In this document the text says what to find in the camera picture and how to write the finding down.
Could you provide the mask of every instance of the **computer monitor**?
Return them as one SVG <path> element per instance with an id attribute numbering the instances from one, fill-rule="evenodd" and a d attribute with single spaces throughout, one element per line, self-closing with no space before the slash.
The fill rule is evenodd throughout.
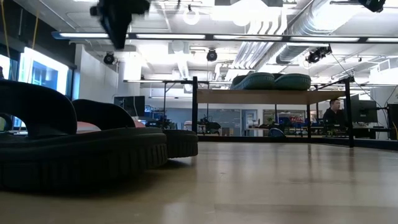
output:
<path id="1" fill-rule="evenodd" d="M 144 96 L 118 96 L 114 98 L 114 104 L 125 109 L 130 116 L 145 116 Z"/>
<path id="2" fill-rule="evenodd" d="M 372 100 L 352 100 L 351 114 L 353 122 L 377 123 L 377 104 Z"/>

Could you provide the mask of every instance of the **security camera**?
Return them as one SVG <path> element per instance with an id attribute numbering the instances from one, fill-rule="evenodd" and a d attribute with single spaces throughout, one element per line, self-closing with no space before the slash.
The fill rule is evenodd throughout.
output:
<path id="1" fill-rule="evenodd" d="M 329 47 L 319 47 L 316 50 L 310 51 L 310 54 L 305 59 L 308 63 L 317 63 L 326 55 L 331 54 L 331 48 Z"/>
<path id="2" fill-rule="evenodd" d="M 107 65 L 114 65 L 116 63 L 116 59 L 114 57 L 113 52 L 106 53 L 106 55 L 104 57 L 104 63 Z"/>
<path id="3" fill-rule="evenodd" d="M 217 53 L 215 49 L 210 49 L 209 52 L 207 53 L 207 61 L 209 62 L 214 62 L 217 60 Z"/>

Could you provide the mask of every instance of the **window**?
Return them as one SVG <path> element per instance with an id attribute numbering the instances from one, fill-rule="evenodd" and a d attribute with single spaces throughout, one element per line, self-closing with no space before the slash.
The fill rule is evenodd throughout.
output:
<path id="1" fill-rule="evenodd" d="M 71 85 L 71 70 L 64 64 L 30 48 L 25 48 L 19 61 L 19 82 L 45 86 L 66 95 Z M 14 119 L 14 127 L 25 127 L 19 118 Z"/>
<path id="2" fill-rule="evenodd" d="M 2 73 L 5 79 L 10 77 L 10 59 L 6 56 L 0 55 L 0 66 L 2 66 Z"/>

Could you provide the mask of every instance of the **wooden shelf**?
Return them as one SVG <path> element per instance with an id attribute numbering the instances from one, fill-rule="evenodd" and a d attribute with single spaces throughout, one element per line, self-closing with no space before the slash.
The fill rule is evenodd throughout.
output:
<path id="1" fill-rule="evenodd" d="M 344 91 L 198 90 L 198 103 L 311 105 L 342 96 Z"/>

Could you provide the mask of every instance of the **cable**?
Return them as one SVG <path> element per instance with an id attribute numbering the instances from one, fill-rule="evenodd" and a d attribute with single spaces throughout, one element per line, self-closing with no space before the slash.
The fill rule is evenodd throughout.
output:
<path id="1" fill-rule="evenodd" d="M 36 12 L 36 24 L 35 24 L 35 31 L 33 33 L 33 43 L 32 43 L 32 50 L 35 49 L 35 44 L 36 44 L 36 36 L 37 36 L 37 27 L 39 26 L 39 10 L 37 10 Z M 29 73 L 27 74 L 27 80 L 26 82 L 29 83 L 29 78 L 30 78 L 30 74 L 33 73 L 33 60 L 30 60 L 30 68 L 29 68 Z M 18 131 L 20 132 L 22 130 L 22 120 L 21 120 L 21 125 L 19 126 Z"/>
<path id="2" fill-rule="evenodd" d="M 138 116 L 137 108 L 136 108 L 136 97 L 135 96 L 133 96 L 133 98 L 132 98 L 132 103 L 134 105 L 134 111 L 136 112 L 136 116 Z"/>
<path id="3" fill-rule="evenodd" d="M 333 56 L 333 58 L 335 58 L 336 62 L 340 65 L 340 67 L 344 70 L 344 72 L 345 72 L 347 75 L 350 76 L 350 74 L 349 74 L 349 73 L 347 72 L 347 70 L 342 66 L 342 64 L 337 60 L 337 58 L 333 55 L 333 53 L 331 53 L 331 56 Z M 373 98 L 366 90 L 364 90 L 364 89 L 361 87 L 360 84 L 358 84 L 356 81 L 354 81 L 354 82 L 355 82 L 355 84 L 357 84 L 357 86 L 360 87 L 360 89 L 362 89 L 362 91 L 364 91 L 364 92 L 370 97 L 370 99 L 372 99 L 373 101 L 375 101 L 376 104 L 377 104 L 380 108 L 382 108 L 382 106 L 381 106 L 376 100 L 374 100 L 374 98 Z M 384 114 L 384 118 L 386 119 L 386 123 L 387 123 L 387 125 L 388 125 L 388 119 L 387 119 L 386 112 L 385 112 L 384 110 L 382 110 L 382 111 L 383 111 L 383 114 Z"/>
<path id="4" fill-rule="evenodd" d="M 8 58 L 11 60 L 11 55 L 10 55 L 10 47 L 8 44 L 8 34 L 7 34 L 7 24 L 6 24 L 6 15 L 4 14 L 4 0 L 0 0 L 1 1 L 1 12 L 2 12 L 2 26 L 3 26 L 3 30 L 4 30 L 4 38 L 6 40 L 6 48 L 7 48 L 7 56 Z M 14 71 L 12 68 L 10 68 L 11 70 L 11 80 L 15 80 L 16 77 L 14 76 Z"/>
<path id="5" fill-rule="evenodd" d="M 36 12 L 36 24 L 35 24 L 35 31 L 33 34 L 33 43 L 32 43 L 32 50 L 35 49 L 35 44 L 36 44 L 36 34 L 37 34 L 37 26 L 39 24 L 39 10 Z"/>
<path id="6" fill-rule="evenodd" d="M 394 94 L 394 92 L 396 91 L 398 85 L 396 85 L 396 87 L 393 89 L 393 91 L 391 92 L 391 95 L 387 98 L 386 103 L 384 104 L 384 107 L 387 106 L 388 101 L 390 100 L 390 98 L 392 97 L 392 94 Z"/>

